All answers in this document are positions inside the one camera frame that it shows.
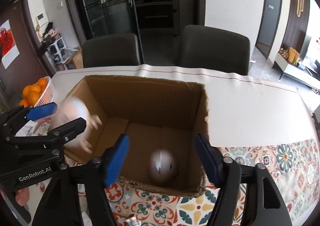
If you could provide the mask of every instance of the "glass door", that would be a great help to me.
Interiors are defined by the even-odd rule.
[[[135,33],[143,62],[140,32],[134,0],[78,0],[87,39],[98,36]]]

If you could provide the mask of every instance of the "light switch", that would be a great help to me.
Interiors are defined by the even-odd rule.
[[[57,7],[58,7],[58,9],[59,9],[59,8],[62,8],[62,1],[60,1],[60,2],[58,3]]]

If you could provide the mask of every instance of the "white tablecloth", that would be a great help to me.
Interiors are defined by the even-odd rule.
[[[163,78],[205,84],[213,146],[277,145],[316,139],[311,115],[298,90],[265,79],[207,69],[112,66],[61,71],[52,78],[60,103],[87,75]]]

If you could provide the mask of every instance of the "small figurine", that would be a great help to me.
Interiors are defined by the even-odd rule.
[[[127,223],[127,226],[141,226],[141,221],[137,221],[135,216],[126,219],[125,222]]]

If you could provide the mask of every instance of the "dining table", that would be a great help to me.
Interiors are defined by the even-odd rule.
[[[223,156],[239,164],[263,163],[278,186],[292,224],[301,226],[319,201],[319,141],[311,113],[296,88],[276,81],[176,66],[111,66],[57,72],[51,82],[61,104],[85,76],[139,76],[204,84],[208,137]],[[66,158],[70,166],[79,165]],[[29,211],[34,216],[48,180],[31,186]],[[85,225],[91,225],[83,185],[78,186]],[[169,196],[115,182],[105,189],[119,226],[136,216],[142,225],[206,225],[219,189],[207,182],[198,198]],[[241,184],[233,225],[240,226],[246,185]],[[277,218],[270,218],[270,225]]]

